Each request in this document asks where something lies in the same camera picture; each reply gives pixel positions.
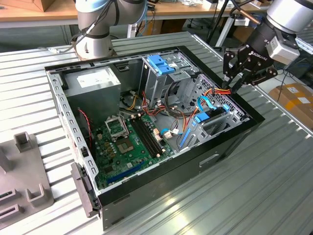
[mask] table leg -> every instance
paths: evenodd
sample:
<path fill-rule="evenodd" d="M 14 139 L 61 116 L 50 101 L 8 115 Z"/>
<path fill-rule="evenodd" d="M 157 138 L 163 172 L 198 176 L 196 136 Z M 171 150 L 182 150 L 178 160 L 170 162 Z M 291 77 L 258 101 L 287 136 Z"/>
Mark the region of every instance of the table leg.
<path fill-rule="evenodd" d="M 221 47 L 225 41 L 225 38 L 230 30 L 230 28 L 232 27 L 233 23 L 234 23 L 235 19 L 231 18 L 231 17 L 228 17 L 225 25 L 224 25 L 224 28 L 220 34 L 220 37 L 218 38 L 217 42 L 216 42 L 216 47 Z"/>

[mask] black metal frame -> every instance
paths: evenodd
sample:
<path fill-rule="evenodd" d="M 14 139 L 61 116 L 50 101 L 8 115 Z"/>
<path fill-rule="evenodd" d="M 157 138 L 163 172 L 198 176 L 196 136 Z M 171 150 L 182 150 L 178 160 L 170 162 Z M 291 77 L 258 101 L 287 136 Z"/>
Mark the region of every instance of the black metal frame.
<path fill-rule="evenodd" d="M 156 53 L 168 50 L 178 50 L 179 52 L 183 53 L 207 77 L 212 79 L 217 84 L 217 86 L 222 87 L 223 81 L 198 57 L 196 57 L 184 46 L 145 51 L 144 53 Z M 127 57 L 131 57 L 132 55 L 141 55 L 142 53 L 128 54 Z M 125 58 L 125 56 L 118 56 L 114 58 Z M 46 67 L 45 69 L 46 71 L 55 71 L 64 67 L 72 67 L 72 69 L 64 69 L 57 72 L 62 74 L 63 72 L 71 72 L 71 70 L 79 70 L 77 66 L 82 63 L 93 64 L 94 62 L 107 60 L 108 58 L 101 58 L 50 66 Z M 104 229 L 120 221 L 125 216 L 135 212 L 149 202 L 152 202 L 158 197 L 168 193 L 190 178 L 198 175 L 200 171 L 203 171 L 213 164 L 228 157 L 231 152 L 246 138 L 246 136 L 265 120 L 238 94 L 231 94 L 229 97 L 238 107 L 246 112 L 249 120 L 243 122 L 237 127 L 234 127 L 226 133 L 219 134 L 215 138 L 207 141 L 204 144 L 201 144 L 196 148 L 182 153 L 179 157 L 170 159 L 158 167 L 155 167 L 143 173 L 142 175 L 133 177 L 122 185 L 119 185 L 99 195 L 98 200 L 102 207 L 102 216 L 106 219 L 103 219 Z M 201 169 L 199 169 L 199 162 L 212 156 L 215 157 L 210 159 L 207 164 L 205 164 L 205 166 L 202 166 Z"/>

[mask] yellow wire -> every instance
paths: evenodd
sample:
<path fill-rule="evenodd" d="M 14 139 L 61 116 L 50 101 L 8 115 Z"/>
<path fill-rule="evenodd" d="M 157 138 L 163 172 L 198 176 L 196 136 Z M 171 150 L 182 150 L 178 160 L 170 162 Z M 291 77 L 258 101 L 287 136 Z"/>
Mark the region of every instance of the yellow wire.
<path fill-rule="evenodd" d="M 137 96 L 135 95 L 134 100 L 133 100 L 133 104 L 131 105 L 131 107 L 127 108 L 126 110 L 132 110 L 135 107 L 136 99 L 137 99 Z"/>

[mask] slotted aluminum surface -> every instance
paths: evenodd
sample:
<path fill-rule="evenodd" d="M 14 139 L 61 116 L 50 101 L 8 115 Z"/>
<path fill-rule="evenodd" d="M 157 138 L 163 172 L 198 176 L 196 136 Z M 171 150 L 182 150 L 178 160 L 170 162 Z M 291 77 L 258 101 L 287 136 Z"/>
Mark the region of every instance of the slotted aluminum surface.
<path fill-rule="evenodd" d="M 187 32 L 120 39 L 118 54 L 185 45 L 222 76 L 222 61 Z M 0 54 L 0 141 L 35 134 L 55 203 L 0 234 L 102 234 L 86 218 L 70 175 L 73 158 L 44 66 L 75 54 L 37 49 Z M 266 120 L 231 157 L 111 227 L 106 234 L 304 234 L 313 229 L 313 140 L 255 88 L 239 94 Z"/>
<path fill-rule="evenodd" d="M 313 55 L 313 23 L 310 23 L 303 31 L 297 33 L 296 41 L 300 48 Z"/>

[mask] ram slot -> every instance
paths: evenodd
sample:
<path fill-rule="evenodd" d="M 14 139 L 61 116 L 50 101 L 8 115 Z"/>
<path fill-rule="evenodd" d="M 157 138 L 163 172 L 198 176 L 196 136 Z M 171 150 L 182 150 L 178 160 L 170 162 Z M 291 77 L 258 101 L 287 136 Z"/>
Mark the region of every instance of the ram slot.
<path fill-rule="evenodd" d="M 141 119 L 131 119 L 131 125 L 152 158 L 155 158 L 158 155 L 160 156 L 163 153 L 157 141 L 153 138 L 145 123 Z"/>

